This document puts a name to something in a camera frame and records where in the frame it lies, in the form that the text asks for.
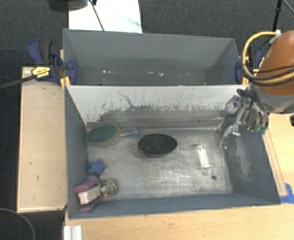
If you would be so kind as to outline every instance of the orange object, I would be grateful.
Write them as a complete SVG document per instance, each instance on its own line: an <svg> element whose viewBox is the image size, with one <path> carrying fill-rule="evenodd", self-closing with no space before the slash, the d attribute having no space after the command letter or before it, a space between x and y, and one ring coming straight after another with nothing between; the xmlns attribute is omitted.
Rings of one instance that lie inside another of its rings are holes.
<svg viewBox="0 0 294 240"><path fill-rule="evenodd" d="M258 77L270 77L286 72L294 68L292 65L294 65L294 30L287 31L274 40L260 65ZM275 86L258 86L258 88L267 94L290 96L294 95L294 80Z"/></svg>

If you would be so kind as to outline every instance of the black carpet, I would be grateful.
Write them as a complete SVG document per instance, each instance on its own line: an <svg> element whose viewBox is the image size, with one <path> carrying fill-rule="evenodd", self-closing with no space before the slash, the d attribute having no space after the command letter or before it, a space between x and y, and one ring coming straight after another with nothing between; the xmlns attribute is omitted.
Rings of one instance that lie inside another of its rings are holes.
<svg viewBox="0 0 294 240"><path fill-rule="evenodd" d="M287 0L294 9L294 0ZM277 0L139 0L145 33L230 37L239 52L255 32L271 30ZM0 0L0 84L19 79L32 64L27 44L53 40L62 48L67 3L61 0ZM294 29L294 16L283 4L278 28ZM16 207L19 148L19 87L0 91L0 208ZM62 212L26 215L37 239L62 237ZM24 221L0 212L0 239L31 239Z"/></svg>

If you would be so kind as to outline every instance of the green brush head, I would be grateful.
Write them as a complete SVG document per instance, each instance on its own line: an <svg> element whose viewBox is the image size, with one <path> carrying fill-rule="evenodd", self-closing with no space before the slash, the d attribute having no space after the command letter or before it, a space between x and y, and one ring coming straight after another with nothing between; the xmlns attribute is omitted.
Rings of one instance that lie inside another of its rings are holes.
<svg viewBox="0 0 294 240"><path fill-rule="evenodd" d="M94 147L107 147L115 143L121 131L114 124L105 124L92 129L86 136L86 141Z"/></svg>

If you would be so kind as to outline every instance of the bin floor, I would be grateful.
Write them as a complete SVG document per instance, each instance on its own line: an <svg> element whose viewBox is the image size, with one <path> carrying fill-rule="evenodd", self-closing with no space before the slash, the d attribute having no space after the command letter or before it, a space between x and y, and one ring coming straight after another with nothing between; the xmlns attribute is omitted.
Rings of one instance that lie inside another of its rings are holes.
<svg viewBox="0 0 294 240"><path fill-rule="evenodd" d="M166 134L174 137L177 148L161 157L143 156L138 149L141 137ZM88 145L89 160L106 165L100 179L113 178L118 192L103 202L127 199L210 195L232 192L220 134L197 128L144 129L144 135L120 139L109 147ZM212 169L201 170L197 145L205 145Z"/></svg>

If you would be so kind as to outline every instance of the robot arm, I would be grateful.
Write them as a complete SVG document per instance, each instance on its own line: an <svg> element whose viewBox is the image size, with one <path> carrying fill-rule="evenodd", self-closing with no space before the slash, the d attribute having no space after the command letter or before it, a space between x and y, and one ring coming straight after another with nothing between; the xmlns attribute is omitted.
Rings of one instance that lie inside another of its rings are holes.
<svg viewBox="0 0 294 240"><path fill-rule="evenodd" d="M276 32L260 32L245 44L242 66L250 83L246 90L238 89L239 96L227 103L225 112L236 113L236 117L234 124L223 133L220 146L229 135L239 135L239 126L264 134L269 113L294 112L294 30L276 35ZM255 70L257 75L253 75L247 67L246 54L251 42L261 36L275 36L275 39L259 69Z"/></svg>

